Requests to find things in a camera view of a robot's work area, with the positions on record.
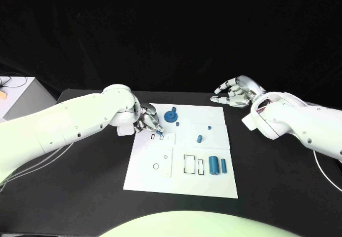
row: small blue piece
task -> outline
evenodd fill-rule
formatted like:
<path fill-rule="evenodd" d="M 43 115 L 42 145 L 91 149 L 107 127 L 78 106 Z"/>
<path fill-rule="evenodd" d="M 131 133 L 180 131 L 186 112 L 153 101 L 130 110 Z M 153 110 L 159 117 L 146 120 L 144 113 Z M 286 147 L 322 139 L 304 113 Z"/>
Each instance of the small blue piece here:
<path fill-rule="evenodd" d="M 218 157 L 209 157 L 209 173 L 219 174 L 219 159 Z"/>
<path fill-rule="evenodd" d="M 227 174 L 227 160 L 221 159 L 222 173 Z"/>
<path fill-rule="evenodd" d="M 177 114 L 176 114 L 176 107 L 172 108 L 172 111 L 167 111 L 164 114 L 166 122 L 176 122 Z"/>
<path fill-rule="evenodd" d="M 203 138 L 202 135 L 199 135 L 199 136 L 198 136 L 198 143 L 202 142 L 202 138 Z"/>

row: black tabletop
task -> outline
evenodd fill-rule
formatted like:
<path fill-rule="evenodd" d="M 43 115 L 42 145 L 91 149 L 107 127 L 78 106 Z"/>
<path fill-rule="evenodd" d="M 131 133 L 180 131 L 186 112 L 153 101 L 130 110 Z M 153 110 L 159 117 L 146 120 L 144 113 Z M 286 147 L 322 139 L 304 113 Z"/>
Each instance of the black tabletop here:
<path fill-rule="evenodd" d="M 69 89 L 58 102 L 95 92 Z M 50 165 L 7 184 L 0 194 L 0 232 L 98 236 L 144 215 L 199 210 L 245 217 L 302 236 L 342 235 L 342 193 L 291 135 L 270 140 L 250 131 L 241 122 L 248 109 L 211 102 L 209 93 L 134 95 L 140 102 L 224 107 L 238 199 L 123 190 L 134 136 L 118 137 L 108 126 Z M 317 157 L 342 187 L 332 159 Z"/>

